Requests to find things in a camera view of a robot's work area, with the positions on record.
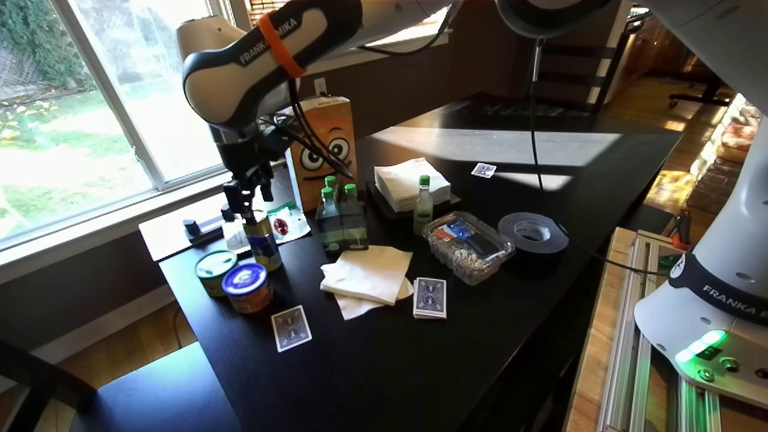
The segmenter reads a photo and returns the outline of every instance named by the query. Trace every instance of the wall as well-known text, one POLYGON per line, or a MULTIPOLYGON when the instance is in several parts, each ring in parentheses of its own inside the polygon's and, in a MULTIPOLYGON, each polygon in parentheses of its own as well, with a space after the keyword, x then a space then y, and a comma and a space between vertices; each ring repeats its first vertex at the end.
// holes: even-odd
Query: wall
MULTIPOLYGON (((495 15, 492 0, 467 0, 449 45, 323 74, 352 100, 356 134, 394 125, 470 93, 518 93, 524 38, 495 15)), ((0 286, 0 339, 38 347, 129 303, 164 281, 140 233, 0 286)))

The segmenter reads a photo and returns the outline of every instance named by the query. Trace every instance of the window pane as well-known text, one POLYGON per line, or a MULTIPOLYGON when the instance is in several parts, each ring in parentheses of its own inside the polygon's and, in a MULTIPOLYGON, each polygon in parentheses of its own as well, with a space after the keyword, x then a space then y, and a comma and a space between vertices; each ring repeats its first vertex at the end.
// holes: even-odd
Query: window pane
POLYGON ((0 243, 6 244, 150 184, 50 3, 3 3, 0 243))
POLYGON ((71 0, 164 180, 221 165, 208 126, 182 93, 174 29, 204 0, 71 0))

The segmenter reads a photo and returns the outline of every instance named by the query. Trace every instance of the floor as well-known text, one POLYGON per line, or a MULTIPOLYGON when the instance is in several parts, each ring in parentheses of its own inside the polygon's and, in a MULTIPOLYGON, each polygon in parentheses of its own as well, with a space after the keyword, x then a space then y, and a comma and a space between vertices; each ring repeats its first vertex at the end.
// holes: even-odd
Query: floor
MULTIPOLYGON (((681 143, 669 156, 665 170, 652 184, 646 204, 669 214, 680 214, 686 204, 686 197, 694 186, 689 165, 701 150, 704 142, 723 118, 723 107, 698 105, 698 104, 676 104, 674 107, 666 100, 666 93, 680 90, 701 90, 692 84, 674 80, 639 80, 626 90, 617 93, 605 107, 605 118, 626 125, 650 125, 660 129, 683 132, 681 143)), ((705 225, 713 221, 713 214, 694 212, 692 218, 692 240, 701 237, 705 225)), ((65 359, 62 365, 74 374, 84 377, 90 384, 105 384, 113 377, 120 377, 143 363, 150 363, 179 345, 195 341, 182 311, 178 305, 167 305, 146 318, 123 328, 120 334, 81 350, 78 354, 65 359)), ((0 425, 16 399, 18 390, 0 393, 0 425)), ((62 406, 53 406, 40 422, 40 430, 66 430, 71 412, 62 406)))

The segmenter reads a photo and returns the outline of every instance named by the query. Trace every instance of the blue lid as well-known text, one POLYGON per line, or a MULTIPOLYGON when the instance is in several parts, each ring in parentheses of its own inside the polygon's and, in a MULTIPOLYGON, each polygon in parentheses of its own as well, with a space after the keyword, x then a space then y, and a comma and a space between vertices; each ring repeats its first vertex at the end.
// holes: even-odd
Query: blue lid
POLYGON ((222 275, 221 288, 228 296, 245 296, 245 292, 260 291, 264 281, 267 281, 267 269, 256 262, 246 262, 230 269, 222 275))

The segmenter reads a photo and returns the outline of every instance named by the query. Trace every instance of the chair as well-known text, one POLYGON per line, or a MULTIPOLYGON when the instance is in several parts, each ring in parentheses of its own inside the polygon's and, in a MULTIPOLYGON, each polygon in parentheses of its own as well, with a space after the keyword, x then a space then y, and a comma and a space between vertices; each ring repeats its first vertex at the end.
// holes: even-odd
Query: chair
POLYGON ((10 432, 33 430, 53 399, 74 407, 71 430, 239 430, 200 344, 93 389, 66 370, 0 341, 0 374, 27 387, 10 417, 10 432))

